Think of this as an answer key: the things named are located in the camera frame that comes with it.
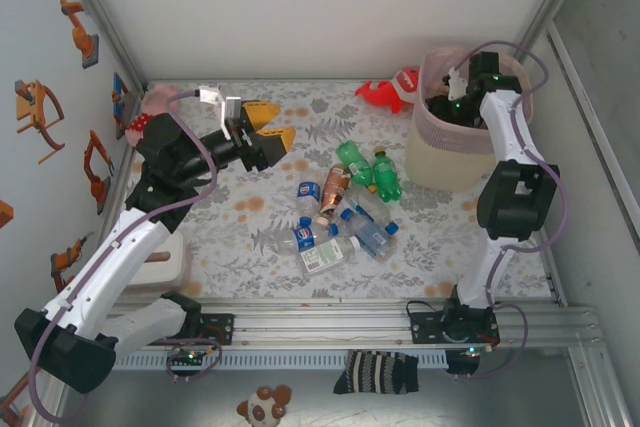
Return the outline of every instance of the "copper can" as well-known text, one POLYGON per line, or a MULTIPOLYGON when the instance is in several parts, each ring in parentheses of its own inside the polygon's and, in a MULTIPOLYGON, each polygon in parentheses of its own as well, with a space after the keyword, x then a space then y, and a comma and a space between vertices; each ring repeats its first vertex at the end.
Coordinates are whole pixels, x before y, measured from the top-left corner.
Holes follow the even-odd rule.
POLYGON ((324 183, 320 213, 327 219, 333 215, 342 197, 349 187, 351 174, 342 164, 336 164, 329 170, 329 175, 324 183))

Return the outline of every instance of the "pink object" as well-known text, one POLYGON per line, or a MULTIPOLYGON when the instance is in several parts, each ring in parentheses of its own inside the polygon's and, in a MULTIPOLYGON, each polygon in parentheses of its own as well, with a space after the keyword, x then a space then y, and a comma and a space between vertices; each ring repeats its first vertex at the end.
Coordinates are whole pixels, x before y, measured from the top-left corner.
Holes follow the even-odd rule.
MULTIPOLYGON (((157 84, 151 92, 148 92, 147 95, 144 96, 142 106, 140 107, 142 113, 133 119, 124 131, 127 142, 129 142, 132 147, 135 147, 143 137, 147 122, 149 122, 154 115, 164 114, 167 111, 167 99, 177 93, 178 89, 173 85, 157 84)), ((179 101, 171 103, 173 110, 178 110, 179 106, 179 101)))
POLYGON ((362 95, 373 105, 389 105, 391 112, 397 114, 402 106, 413 105, 416 101, 418 88, 418 67, 405 67, 391 80, 383 80, 373 87, 373 81, 368 80, 356 90, 356 95, 362 95))

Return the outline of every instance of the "water bottle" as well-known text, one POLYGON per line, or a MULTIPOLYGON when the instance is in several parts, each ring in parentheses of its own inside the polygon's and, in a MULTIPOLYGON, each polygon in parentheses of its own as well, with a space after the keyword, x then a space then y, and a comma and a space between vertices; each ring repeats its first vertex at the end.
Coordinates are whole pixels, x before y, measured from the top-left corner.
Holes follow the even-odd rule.
POLYGON ((371 219, 351 209, 345 209, 340 217, 347 222, 350 232, 360 241, 362 249, 374 259, 384 262, 395 251, 391 236, 371 219))
POLYGON ((384 147, 376 149, 376 160, 373 164, 373 175, 378 186, 378 195, 383 202, 398 200, 402 195, 402 187, 398 182, 393 160, 387 157, 384 147))
POLYGON ((346 264, 360 250, 358 238, 336 237, 297 255, 305 277, 321 274, 346 264))
POLYGON ((286 230, 274 238, 274 250, 280 255, 294 255, 303 252, 317 244, 322 244, 329 240, 329 235, 337 235, 339 232, 335 224, 329 227, 322 226, 317 222, 301 223, 300 228, 286 230))
POLYGON ((300 219, 311 219, 320 210, 322 181, 322 177, 319 173, 308 171, 300 173, 298 196, 296 198, 296 210, 300 215, 300 219))
POLYGON ((372 222, 384 227, 389 235, 398 232, 398 224, 391 220, 389 208, 382 203, 377 195, 372 194, 362 185, 354 184, 347 190, 335 211, 336 217, 340 218, 340 214, 345 209, 351 209, 368 217, 372 222))
POLYGON ((340 161, 347 166, 351 172, 351 179, 360 185, 369 187, 373 181, 373 170, 360 151, 358 146, 352 140, 340 144, 336 149, 336 154, 340 161))

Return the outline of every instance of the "green bottle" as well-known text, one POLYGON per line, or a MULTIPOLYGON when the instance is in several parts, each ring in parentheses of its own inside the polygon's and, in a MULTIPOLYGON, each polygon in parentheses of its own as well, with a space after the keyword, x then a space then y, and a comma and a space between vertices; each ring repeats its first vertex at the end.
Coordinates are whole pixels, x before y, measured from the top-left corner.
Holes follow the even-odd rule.
POLYGON ((393 160, 387 157, 384 147, 376 149, 376 161, 373 163, 373 175, 378 186, 378 195, 383 202, 398 200, 402 195, 402 187, 398 182, 393 160))
POLYGON ((351 172, 351 180, 356 184, 369 187, 373 182, 373 171, 369 162, 362 156, 358 150, 358 146, 353 143, 352 140, 340 144, 336 149, 336 154, 340 158, 340 161, 347 166, 349 172, 351 172))

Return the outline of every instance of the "clear plastic bottle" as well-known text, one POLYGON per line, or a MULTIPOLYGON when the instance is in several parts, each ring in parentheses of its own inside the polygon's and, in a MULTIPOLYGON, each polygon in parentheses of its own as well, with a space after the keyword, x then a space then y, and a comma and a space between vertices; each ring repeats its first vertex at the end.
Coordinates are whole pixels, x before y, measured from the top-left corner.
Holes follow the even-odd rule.
POLYGON ((358 250, 357 237, 336 237, 299 253, 296 260, 303 275, 311 277, 345 264, 358 250))
POLYGON ((303 218, 311 219, 320 210, 323 181, 324 179, 319 172, 306 171, 300 173, 296 210, 300 215, 301 223, 303 218))
POLYGON ((374 259, 384 262, 395 251, 391 236, 382 227, 371 221, 369 217, 345 209, 340 217, 347 223, 349 231, 360 241, 362 249, 374 259))
POLYGON ((276 235, 273 247, 277 254, 294 255, 326 242, 330 235, 338 235, 338 232, 338 226, 335 224, 326 227, 316 222, 304 222, 299 229, 286 230, 276 235))
POLYGON ((391 212, 384 205, 380 198, 371 193, 371 191, 362 185, 353 184, 347 190, 342 202, 335 211, 336 217, 345 209, 351 209, 354 212, 369 217, 376 224, 384 227, 389 235, 394 235, 398 231, 398 224, 391 220, 391 212))

